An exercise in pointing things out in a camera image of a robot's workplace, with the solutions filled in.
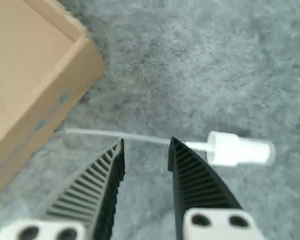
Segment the screw hole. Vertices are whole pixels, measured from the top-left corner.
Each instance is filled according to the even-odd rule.
[[[22,230],[19,234],[19,240],[33,240],[37,237],[39,228],[36,226],[29,226]]]
[[[241,227],[241,228],[246,228],[249,226],[247,220],[245,220],[241,216],[232,216],[230,217],[229,221],[232,226]]]
[[[73,228],[66,228],[57,236],[57,240],[76,240],[77,231]]]
[[[201,214],[194,215],[191,220],[192,223],[195,225],[204,226],[204,227],[211,225],[210,220],[206,216]]]

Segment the ribbed gripper pad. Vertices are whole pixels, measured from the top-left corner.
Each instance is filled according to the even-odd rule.
[[[112,235],[117,193],[125,175],[124,142],[119,141],[94,162],[74,173],[47,199],[43,220],[79,221],[90,239],[109,240]]]
[[[170,143],[168,170],[173,172],[175,226],[178,240],[183,239],[183,217],[190,208],[241,209],[216,172],[175,137]]]

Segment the clear plastic tube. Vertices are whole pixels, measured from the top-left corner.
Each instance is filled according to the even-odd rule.
[[[130,140],[136,140],[136,141],[160,144],[160,145],[170,144],[170,139],[167,138],[139,135],[134,133],[120,132],[120,131],[104,131],[104,130],[84,129],[84,128],[65,128],[63,129],[63,131],[67,134],[98,135],[98,136],[115,137],[121,139],[130,139]],[[206,142],[186,141],[185,145],[187,145],[189,148],[193,150],[204,151],[204,152],[214,151],[214,147]]]

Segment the cardboard box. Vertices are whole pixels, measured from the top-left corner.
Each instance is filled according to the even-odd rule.
[[[105,69],[55,0],[0,0],[0,191]]]

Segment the gray carpet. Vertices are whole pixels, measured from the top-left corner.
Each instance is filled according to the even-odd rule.
[[[300,0],[63,0],[108,70],[62,127],[274,142],[272,166],[215,170],[268,240],[300,240]],[[0,226],[33,213],[113,138],[54,138],[0,196]],[[113,240],[175,239],[164,146],[126,141]]]

